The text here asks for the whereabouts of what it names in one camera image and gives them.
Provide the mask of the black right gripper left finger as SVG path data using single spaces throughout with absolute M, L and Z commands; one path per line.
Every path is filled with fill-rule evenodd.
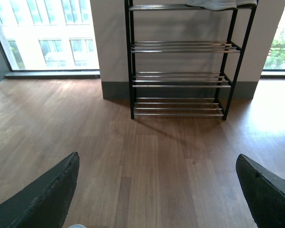
M 0 228 L 60 228 L 75 193 L 80 158 L 73 152 L 0 204 Z

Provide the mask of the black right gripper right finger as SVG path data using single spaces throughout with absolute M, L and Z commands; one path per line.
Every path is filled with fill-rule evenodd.
M 244 154 L 236 172 L 254 222 L 259 228 L 285 228 L 285 180 Z

